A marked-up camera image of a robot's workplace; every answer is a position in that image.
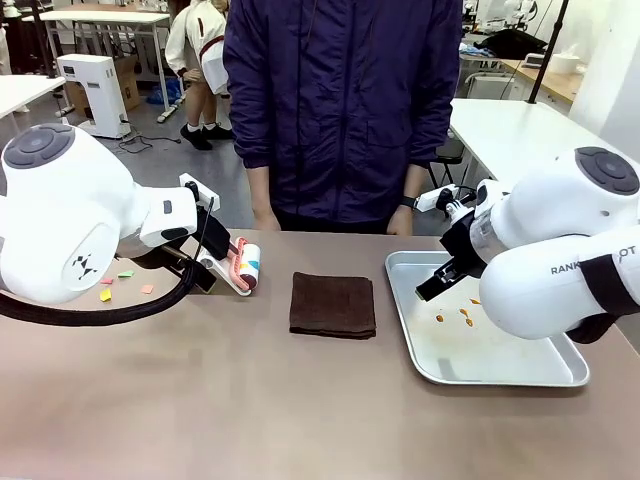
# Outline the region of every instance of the gray floor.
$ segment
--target gray floor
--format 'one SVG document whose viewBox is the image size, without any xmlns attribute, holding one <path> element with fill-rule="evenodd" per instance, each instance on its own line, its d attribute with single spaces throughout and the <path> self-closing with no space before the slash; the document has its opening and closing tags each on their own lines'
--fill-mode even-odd
<svg viewBox="0 0 640 480">
<path fill-rule="evenodd" d="M 22 128 L 45 122 L 58 122 L 54 112 L 55 101 L 47 95 L 29 105 L 31 113 L 16 114 L 16 120 Z M 161 107 L 146 103 L 129 112 L 132 125 L 143 135 L 150 137 L 166 136 L 178 138 L 178 129 L 184 124 L 184 111 L 178 110 L 164 124 L 156 123 Z M 70 114 L 69 121 L 78 124 L 82 121 L 77 115 Z M 13 136 L 13 128 L 8 118 L 0 119 L 0 148 Z M 118 147 L 117 141 L 104 140 L 109 148 L 131 171 L 135 180 L 145 186 L 168 187 L 178 184 L 178 176 L 188 172 L 209 186 L 221 197 L 222 208 L 216 217 L 227 228 L 251 228 L 253 215 L 242 162 L 236 156 L 231 142 L 218 142 L 211 152 L 198 152 L 188 143 L 176 144 L 168 141 L 153 141 L 151 149 L 139 154 L 127 153 Z M 140 145 L 127 147 L 140 148 Z M 442 171 L 437 167 L 436 176 L 440 179 Z M 454 180 L 462 175 L 460 168 L 452 171 Z M 0 170 L 0 193 L 6 193 L 6 181 Z M 440 212 L 416 215 L 414 232 L 416 235 L 441 235 L 447 228 Z M 618 322 L 631 344 L 640 350 L 640 317 L 627 317 Z"/>
</svg>

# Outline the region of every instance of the cable on floor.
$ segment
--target cable on floor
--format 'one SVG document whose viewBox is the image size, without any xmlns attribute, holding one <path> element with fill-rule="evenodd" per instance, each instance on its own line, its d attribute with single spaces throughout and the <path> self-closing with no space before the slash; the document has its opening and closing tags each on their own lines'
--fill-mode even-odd
<svg viewBox="0 0 640 480">
<path fill-rule="evenodd" d="M 130 138 L 122 140 L 120 143 L 118 143 L 118 148 L 132 155 L 137 155 L 138 153 L 148 150 L 149 148 L 153 148 L 153 145 L 149 142 L 153 142 L 157 140 L 165 140 L 167 142 L 173 142 L 178 144 L 182 143 L 182 140 L 180 140 L 179 138 L 147 137 L 146 135 L 142 135 L 138 131 L 138 129 L 134 127 L 130 122 L 123 120 L 122 123 L 128 123 L 129 125 L 131 125 L 131 131 L 133 132 L 133 135 Z M 128 148 L 126 148 L 128 146 L 137 145 L 137 144 L 143 145 L 142 148 L 137 150 L 129 150 Z"/>
</svg>

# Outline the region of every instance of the person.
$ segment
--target person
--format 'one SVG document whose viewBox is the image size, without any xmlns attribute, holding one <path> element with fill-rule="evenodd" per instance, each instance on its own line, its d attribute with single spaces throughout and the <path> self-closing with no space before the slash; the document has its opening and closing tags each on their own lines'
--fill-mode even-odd
<svg viewBox="0 0 640 480">
<path fill-rule="evenodd" d="M 224 64 L 255 227 L 410 235 L 461 22 L 460 0 L 234 0 Z"/>
<path fill-rule="evenodd" d="M 227 6 L 224 0 L 217 0 L 216 5 L 221 9 Z M 182 8 L 171 25 L 165 49 L 169 67 L 189 83 L 185 99 L 187 123 L 180 134 L 198 150 L 211 150 L 208 140 L 231 139 L 231 131 L 216 123 L 215 94 L 224 91 L 228 78 L 222 65 L 226 19 L 216 5 L 210 0 L 193 0 L 191 5 Z M 197 55 L 195 61 L 190 55 L 193 52 Z M 202 129 L 201 115 L 204 117 Z"/>
</svg>

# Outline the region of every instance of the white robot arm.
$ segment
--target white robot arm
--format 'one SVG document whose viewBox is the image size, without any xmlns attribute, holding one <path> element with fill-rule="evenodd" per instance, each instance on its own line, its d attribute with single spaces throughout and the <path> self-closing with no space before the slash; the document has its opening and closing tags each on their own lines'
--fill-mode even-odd
<svg viewBox="0 0 640 480">
<path fill-rule="evenodd" d="M 558 157 L 510 194 L 484 181 L 475 211 L 447 205 L 452 227 L 442 243 L 453 259 L 418 293 L 430 300 L 472 275 L 503 330 L 595 341 L 640 311 L 639 190 L 629 162 L 595 147 Z"/>
<path fill-rule="evenodd" d="M 229 232 L 209 215 L 219 208 L 215 193 L 188 175 L 181 177 L 181 187 L 142 187 L 82 129 L 32 127 L 9 142 L 2 167 L 7 196 L 0 196 L 0 290 L 39 304 L 64 303 L 98 283 L 117 257 L 144 268 L 164 267 L 181 278 L 168 298 L 132 307 L 119 318 L 114 310 L 56 314 L 61 311 L 18 305 L 0 295 L 5 315 L 39 323 L 58 315 L 50 323 L 61 325 L 68 324 L 65 315 L 77 317 L 74 325 L 142 318 L 175 304 L 194 286 L 213 286 L 213 274 L 180 252 L 189 236 L 216 260 L 235 249 Z"/>
</svg>

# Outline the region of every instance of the table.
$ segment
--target table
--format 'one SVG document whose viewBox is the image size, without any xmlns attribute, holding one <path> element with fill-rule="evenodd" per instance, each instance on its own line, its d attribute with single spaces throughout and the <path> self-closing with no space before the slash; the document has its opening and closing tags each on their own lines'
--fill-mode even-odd
<svg viewBox="0 0 640 480">
<path fill-rule="evenodd" d="M 507 71 L 515 72 L 517 77 L 523 78 L 531 84 L 538 78 L 540 70 L 523 67 L 520 60 L 501 60 L 501 62 Z M 584 75 L 578 72 L 571 74 L 546 72 L 540 89 L 573 104 L 582 85 L 582 80 L 584 80 Z"/>
<path fill-rule="evenodd" d="M 65 480 L 636 480 L 640 361 L 617 328 L 580 347 L 578 390 L 446 387 L 413 368 L 387 254 L 435 238 L 242 233 L 262 247 L 254 296 L 193 295 L 104 329 L 0 318 L 1 475 Z M 114 262 L 111 274 L 131 268 Z M 142 271 L 113 307 L 176 283 Z M 292 274 L 362 275 L 377 337 L 288 332 Z M 71 307 L 96 309 L 98 289 Z"/>
<path fill-rule="evenodd" d="M 451 130 L 466 147 L 469 163 L 463 184 L 474 180 L 478 163 L 491 177 L 513 186 L 528 170 L 544 168 L 561 153 L 578 147 L 603 147 L 625 156 L 541 103 L 454 99 L 452 105 Z"/>
<path fill-rule="evenodd" d="M 169 28 L 169 14 L 155 12 L 139 12 L 133 6 L 118 7 L 115 5 L 73 5 L 61 10 L 45 12 L 40 15 L 47 28 L 47 36 L 49 45 L 55 58 L 58 58 L 58 51 L 53 40 L 53 32 L 70 31 L 74 34 L 80 33 L 84 35 L 82 24 L 87 24 L 92 33 L 94 46 L 96 51 L 100 51 L 99 37 L 104 37 L 114 33 L 110 26 L 130 27 L 135 35 L 153 37 L 156 59 L 158 61 L 158 76 L 160 78 L 160 88 L 162 90 L 162 99 L 164 103 L 164 112 L 158 116 L 158 122 L 164 122 L 169 116 L 176 111 L 176 105 L 169 105 L 169 97 L 167 95 L 167 85 L 165 81 L 164 71 L 162 69 L 162 54 L 160 51 L 160 42 L 158 39 L 158 26 L 166 24 Z M 33 21 L 33 17 L 26 17 L 23 21 Z M 71 21 L 79 24 L 79 28 L 72 26 L 69 28 L 61 22 Z M 119 43 L 119 33 L 116 31 L 116 45 Z M 110 44 L 107 42 L 107 53 L 113 56 Z"/>
<path fill-rule="evenodd" d="M 9 115 L 16 134 L 20 132 L 13 112 L 64 84 L 63 77 L 44 75 L 0 75 L 0 118 Z"/>
<path fill-rule="evenodd" d="M 515 77 L 509 100 L 529 100 L 540 70 L 523 67 L 522 61 L 519 60 L 502 60 L 501 62 L 504 68 Z M 583 79 L 584 75 L 577 72 L 572 74 L 546 72 L 537 102 L 544 103 L 568 116 Z"/>
</svg>

